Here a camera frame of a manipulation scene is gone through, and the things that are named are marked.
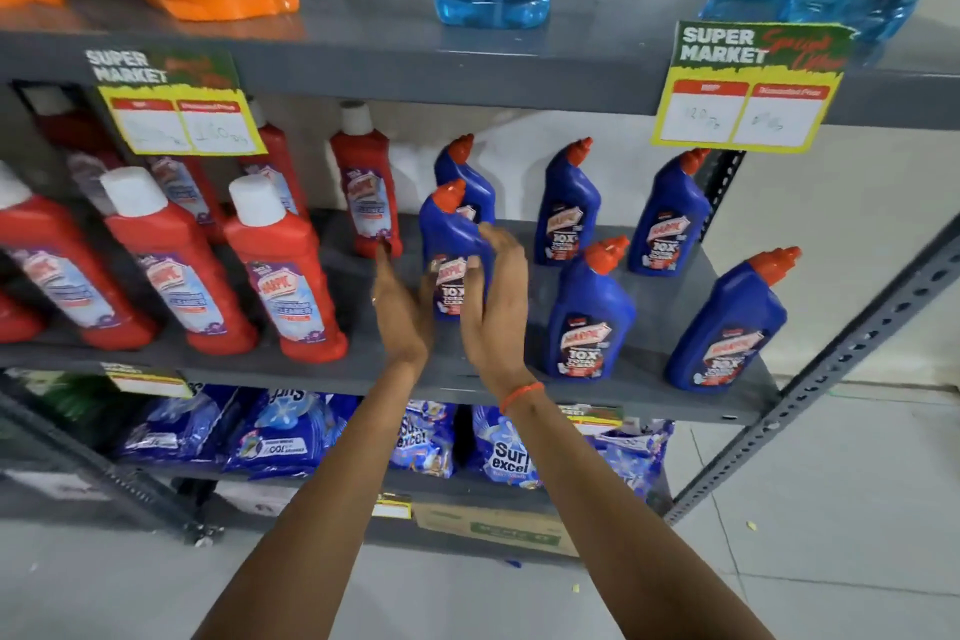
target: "blue detergent packet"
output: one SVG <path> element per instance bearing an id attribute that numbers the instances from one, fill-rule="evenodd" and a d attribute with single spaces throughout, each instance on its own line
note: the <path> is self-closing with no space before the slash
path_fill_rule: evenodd
<path id="1" fill-rule="evenodd" d="M 342 435 L 360 398 L 303 389 L 263 390 L 234 433 L 225 471 L 252 479 L 309 476 Z"/>
<path id="2" fill-rule="evenodd" d="M 118 456 L 144 462 L 217 462 L 218 449 L 256 390 L 190 382 L 193 397 L 160 397 L 134 427 Z"/>
<path id="3" fill-rule="evenodd" d="M 537 467 L 509 417 L 496 407 L 473 406 L 477 447 L 470 465 L 498 484 L 536 489 L 542 486 Z"/>
<path id="4" fill-rule="evenodd" d="M 448 479 L 453 475 L 453 416 L 457 405 L 411 400 L 390 464 Z"/>
<path id="5" fill-rule="evenodd" d="M 653 420 L 638 430 L 608 430 L 586 439 L 633 493 L 646 498 L 664 470 L 666 444 L 673 431 L 673 420 Z"/>

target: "person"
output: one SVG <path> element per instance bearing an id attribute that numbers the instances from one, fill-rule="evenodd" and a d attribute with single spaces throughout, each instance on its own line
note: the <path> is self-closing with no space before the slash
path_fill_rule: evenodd
<path id="1" fill-rule="evenodd" d="M 464 278 L 463 349 L 510 417 L 610 615 L 629 640 L 772 640 L 746 604 L 618 476 L 523 362 L 528 268 L 507 231 L 480 225 L 496 258 Z M 433 282 L 417 298 L 382 245 L 373 306 L 383 373 L 313 477 L 234 575 L 198 640 L 327 638 L 433 345 Z"/>

